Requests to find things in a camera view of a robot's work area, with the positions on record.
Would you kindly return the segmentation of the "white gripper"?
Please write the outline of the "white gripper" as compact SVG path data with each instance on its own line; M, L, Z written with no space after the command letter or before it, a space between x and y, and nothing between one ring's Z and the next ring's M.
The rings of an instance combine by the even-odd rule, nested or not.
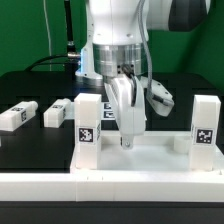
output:
M152 94L144 94L148 78L136 78L137 95L135 105L132 106L133 87L132 81L126 75L111 78L104 83L105 91L110 102L118 129L120 131L121 146L124 150L133 148L134 136L143 135L145 131L145 100L160 116L167 117L173 106L173 96L158 81L152 81Z

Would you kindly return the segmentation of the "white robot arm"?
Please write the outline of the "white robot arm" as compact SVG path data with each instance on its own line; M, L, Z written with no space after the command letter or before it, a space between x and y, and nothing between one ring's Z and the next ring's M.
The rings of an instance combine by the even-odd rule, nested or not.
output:
M211 0L84 0L87 42L77 78L103 85L125 149L145 131L145 105L168 116L174 101L152 78L150 30L189 32L208 15Z

